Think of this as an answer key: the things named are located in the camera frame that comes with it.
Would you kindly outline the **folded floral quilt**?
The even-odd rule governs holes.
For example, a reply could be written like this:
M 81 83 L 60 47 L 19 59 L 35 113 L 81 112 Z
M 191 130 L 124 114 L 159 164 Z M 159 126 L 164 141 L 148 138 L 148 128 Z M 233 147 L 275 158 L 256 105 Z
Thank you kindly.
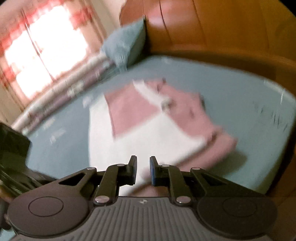
M 114 61 L 100 52 L 91 56 L 70 75 L 63 77 L 34 100 L 11 127 L 24 135 L 32 132 L 50 115 L 100 81 L 115 66 Z

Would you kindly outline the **teal pillow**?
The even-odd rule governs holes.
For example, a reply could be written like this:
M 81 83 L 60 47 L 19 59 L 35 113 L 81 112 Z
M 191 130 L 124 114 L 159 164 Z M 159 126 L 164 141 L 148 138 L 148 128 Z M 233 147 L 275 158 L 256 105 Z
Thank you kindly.
M 125 71 L 139 58 L 145 45 L 145 18 L 140 18 L 115 31 L 104 41 L 101 51 L 116 65 Z

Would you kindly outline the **pink and white knit sweater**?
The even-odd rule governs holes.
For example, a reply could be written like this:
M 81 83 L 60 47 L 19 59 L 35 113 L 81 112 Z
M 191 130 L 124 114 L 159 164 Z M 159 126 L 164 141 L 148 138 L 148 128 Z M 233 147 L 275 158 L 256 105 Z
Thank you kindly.
M 89 107 L 88 156 L 98 170 L 137 156 L 135 184 L 120 195 L 152 194 L 149 159 L 177 166 L 209 169 L 236 147 L 236 138 L 211 122 L 198 93 L 184 92 L 164 79 L 135 80 L 100 95 Z

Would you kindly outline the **wooden headboard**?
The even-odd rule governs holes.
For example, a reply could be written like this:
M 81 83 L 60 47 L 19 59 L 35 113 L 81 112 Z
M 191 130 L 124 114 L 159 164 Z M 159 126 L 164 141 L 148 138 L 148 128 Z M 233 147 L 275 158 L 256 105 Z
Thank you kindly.
M 146 18 L 153 53 L 244 70 L 295 94 L 295 1 L 126 1 Z

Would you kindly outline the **pink window curtain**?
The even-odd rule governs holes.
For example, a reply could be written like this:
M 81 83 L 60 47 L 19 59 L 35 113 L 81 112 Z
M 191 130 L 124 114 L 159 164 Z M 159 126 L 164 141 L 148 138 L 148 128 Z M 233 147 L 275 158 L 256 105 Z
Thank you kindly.
M 24 108 L 105 37 L 91 1 L 1 1 L 1 85 Z

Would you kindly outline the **teal floral bed sheet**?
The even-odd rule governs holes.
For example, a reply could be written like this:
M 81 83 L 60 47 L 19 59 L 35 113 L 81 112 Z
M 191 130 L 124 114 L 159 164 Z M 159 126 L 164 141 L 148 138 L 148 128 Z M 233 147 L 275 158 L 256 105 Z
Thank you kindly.
M 149 57 L 125 71 L 114 66 L 32 132 L 19 132 L 31 141 L 27 167 L 57 180 L 95 168 L 88 156 L 90 104 L 135 80 L 156 79 L 198 93 L 211 122 L 236 138 L 235 149 L 204 170 L 266 196 L 295 129 L 295 97 L 267 78 L 166 56 Z M 19 196 L 14 197 L 1 202 L 1 240 L 268 240 L 269 231 L 261 237 L 210 231 L 191 208 L 172 204 L 166 187 L 152 185 L 150 165 L 148 186 L 152 194 L 119 193 L 114 204 L 94 208 L 80 226 L 55 237 L 16 233 L 8 217 L 9 205 Z

